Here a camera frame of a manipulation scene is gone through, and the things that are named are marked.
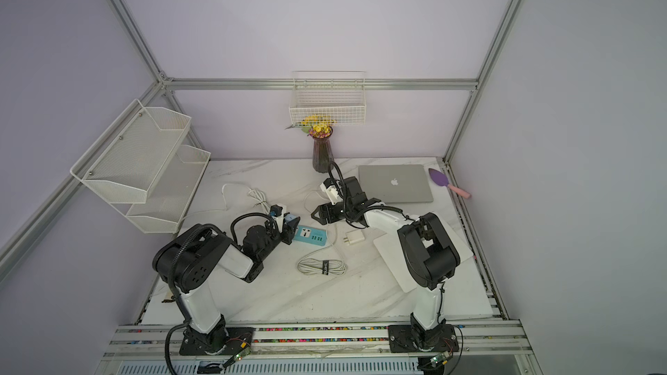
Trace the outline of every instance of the electrical outlet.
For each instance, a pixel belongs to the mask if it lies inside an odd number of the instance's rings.
[[[299,226],[296,229],[294,240],[306,242],[313,245],[324,246],[327,243],[327,232],[322,229]]]

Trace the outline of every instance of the wire basket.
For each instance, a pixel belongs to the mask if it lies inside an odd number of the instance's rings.
[[[366,120],[366,96],[361,80],[295,80],[289,105],[292,126],[312,126],[304,119],[319,115],[333,125],[358,125]]]
[[[133,104],[138,112],[88,171],[71,170],[109,204],[146,203],[190,129],[189,116]]]
[[[125,217],[144,233],[176,233],[210,158],[208,151],[179,146],[148,201],[133,204]]]

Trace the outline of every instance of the power adapter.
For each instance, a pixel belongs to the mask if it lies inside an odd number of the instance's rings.
[[[299,226],[296,229],[294,240],[306,242],[313,245],[324,246],[327,243],[327,232],[323,229],[309,228],[308,226]]]
[[[348,245],[354,245],[363,242],[364,240],[366,240],[366,238],[361,229],[352,230],[351,232],[346,233],[345,237],[343,237],[343,241]]]

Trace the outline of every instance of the white tray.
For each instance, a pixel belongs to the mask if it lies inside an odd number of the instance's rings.
[[[191,118],[167,108],[144,107],[102,155],[77,177],[109,203],[146,203],[190,129]]]
[[[176,233],[211,157],[210,152],[179,146],[146,203],[125,214],[144,233]]]

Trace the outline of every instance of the white charger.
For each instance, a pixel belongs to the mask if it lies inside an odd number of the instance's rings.
[[[351,232],[346,233],[345,237],[343,237],[343,241],[348,245],[354,245],[363,242],[364,240],[366,240],[366,238],[361,229],[352,230]]]

